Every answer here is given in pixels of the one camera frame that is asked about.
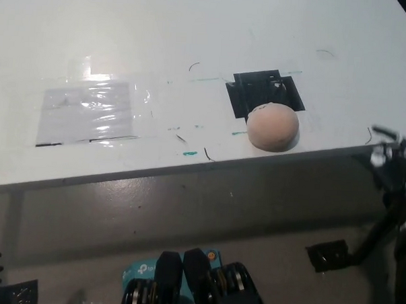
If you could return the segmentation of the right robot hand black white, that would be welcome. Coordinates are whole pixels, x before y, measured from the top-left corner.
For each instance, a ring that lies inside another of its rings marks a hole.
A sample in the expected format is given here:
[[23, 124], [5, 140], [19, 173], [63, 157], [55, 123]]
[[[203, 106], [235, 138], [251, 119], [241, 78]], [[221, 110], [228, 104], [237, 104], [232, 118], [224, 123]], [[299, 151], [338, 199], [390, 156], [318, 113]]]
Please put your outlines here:
[[406, 137], [400, 135], [394, 130], [385, 128], [383, 126], [372, 125], [372, 131], [389, 138], [392, 141], [391, 147], [387, 143], [381, 143], [382, 153], [388, 159], [392, 158], [406, 158]]

